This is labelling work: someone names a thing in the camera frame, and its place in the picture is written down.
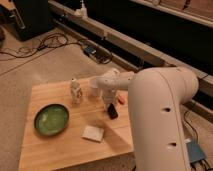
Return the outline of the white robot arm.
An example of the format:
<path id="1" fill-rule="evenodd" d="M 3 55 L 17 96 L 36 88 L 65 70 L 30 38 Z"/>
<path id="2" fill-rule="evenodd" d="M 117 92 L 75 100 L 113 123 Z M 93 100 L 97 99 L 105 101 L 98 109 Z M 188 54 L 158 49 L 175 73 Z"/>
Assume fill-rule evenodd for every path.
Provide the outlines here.
<path id="1" fill-rule="evenodd" d="M 103 90 L 126 90 L 136 171 L 191 171 L 180 106 L 198 91 L 185 67 L 153 67 L 125 76 L 99 76 Z"/>

